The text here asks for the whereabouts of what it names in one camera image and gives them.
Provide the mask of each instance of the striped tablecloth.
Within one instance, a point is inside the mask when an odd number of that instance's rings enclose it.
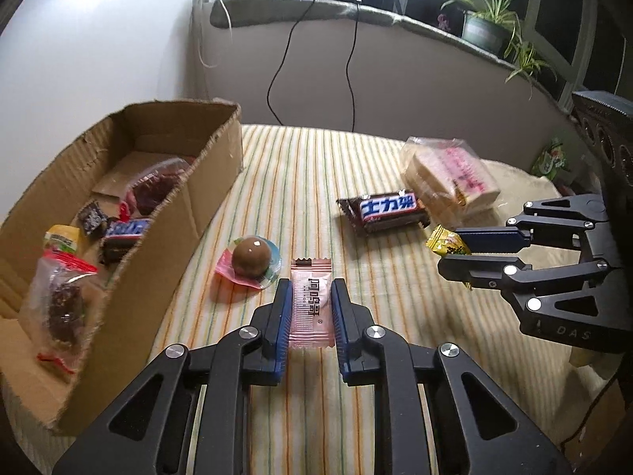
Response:
[[[429,230],[358,238],[340,216],[339,197],[401,188],[402,142],[276,126],[244,126],[243,133],[244,171],[191,258],[151,358],[174,342],[213,344],[272,301],[275,285],[255,292],[213,274],[231,239],[257,234],[278,245],[282,276],[292,258],[331,258],[334,276],[346,279],[352,301],[369,307],[377,323],[412,343],[460,345],[552,440],[577,427],[615,365],[602,377],[591,367],[575,369],[569,347],[522,336],[498,292],[471,292],[439,277],[438,257],[424,246]],[[524,201],[558,195],[545,179],[487,166],[501,186],[499,207],[469,225],[503,224]],[[545,247],[521,257],[535,268],[577,261],[577,253]],[[2,390],[18,442],[50,473],[72,439],[52,437],[10,388]],[[251,406],[253,474],[373,473],[373,393],[343,384],[334,349],[291,350],[282,383],[254,388]]]

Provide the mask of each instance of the yellow snack package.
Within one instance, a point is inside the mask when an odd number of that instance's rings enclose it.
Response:
[[[442,225],[436,226],[426,242],[426,246],[434,253],[444,257],[448,253],[457,255],[471,255],[470,248],[462,241],[459,234],[444,228]],[[470,282],[463,282],[467,289],[472,290]]]
[[[77,253],[80,232],[75,226],[53,225],[44,235],[44,249]]]

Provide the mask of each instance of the camera lens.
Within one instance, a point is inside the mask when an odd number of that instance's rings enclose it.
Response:
[[[597,138],[600,141],[602,146],[602,153],[605,154],[605,159],[609,161],[610,165],[613,166],[613,161],[615,160],[615,154],[613,153],[613,145],[611,144],[611,139],[609,138],[609,134],[602,128],[601,125],[597,126]]]
[[[586,118],[582,120],[582,129],[585,131],[585,134],[587,134],[587,137],[589,137],[591,144],[596,144],[596,136],[594,135],[591,125]]]
[[[620,164],[629,185],[633,185],[633,158],[626,146],[620,146]]]

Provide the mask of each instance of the white wall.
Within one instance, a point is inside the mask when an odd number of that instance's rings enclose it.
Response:
[[[197,96],[191,5],[22,2],[0,36],[0,223],[37,173],[104,115]]]
[[[205,58],[220,65],[207,71],[211,96],[239,102],[245,123],[276,124],[266,93],[286,47],[292,23],[233,28],[208,25]],[[351,98],[345,64],[354,21],[299,23],[286,63],[271,92],[284,125],[350,130]],[[406,139],[460,137],[479,156],[528,169],[555,134],[578,156],[571,125],[558,107],[521,77],[439,40],[400,28],[359,23],[349,68],[356,97],[356,132]]]

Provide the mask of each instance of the green plant pot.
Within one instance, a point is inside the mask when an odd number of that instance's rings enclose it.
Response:
[[[461,38],[481,49],[496,55],[500,59],[508,47],[512,33],[481,17],[477,17],[471,12],[464,16],[464,30]]]

